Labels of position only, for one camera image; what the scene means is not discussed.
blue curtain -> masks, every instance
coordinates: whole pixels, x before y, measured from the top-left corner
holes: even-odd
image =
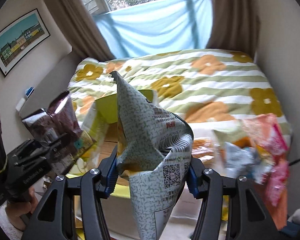
[[[204,49],[212,28],[212,3],[157,0],[94,19],[116,58]]]

pink snack bag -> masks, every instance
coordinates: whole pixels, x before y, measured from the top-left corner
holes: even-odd
[[[263,142],[261,146],[272,154],[276,163],[278,163],[280,157],[286,151],[288,151],[288,146],[284,141],[279,125],[277,123],[272,124],[269,138],[266,142]]]
[[[286,180],[289,176],[289,163],[280,161],[278,165],[272,168],[271,175],[266,186],[266,198],[276,207],[280,200],[281,194],[286,188]]]

flower center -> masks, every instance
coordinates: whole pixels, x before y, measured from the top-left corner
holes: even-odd
[[[271,100],[269,98],[265,98],[265,99],[263,99],[263,101],[266,105],[271,103]]]

wall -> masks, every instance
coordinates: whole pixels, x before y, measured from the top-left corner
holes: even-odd
[[[51,36],[24,56],[5,78],[0,72],[0,115],[6,152],[10,152],[31,136],[15,110],[24,91],[31,86],[35,87],[71,51],[70,44],[54,22],[43,0],[8,0],[0,10],[0,31],[35,8]]]
[[[300,158],[300,7],[295,0],[258,0],[261,30],[257,64],[294,130],[289,160]],[[290,169],[288,213],[300,207],[300,163]]]

painting of houses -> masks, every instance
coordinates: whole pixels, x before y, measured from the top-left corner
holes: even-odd
[[[0,32],[0,69],[6,75],[31,49],[50,36],[37,9]]]

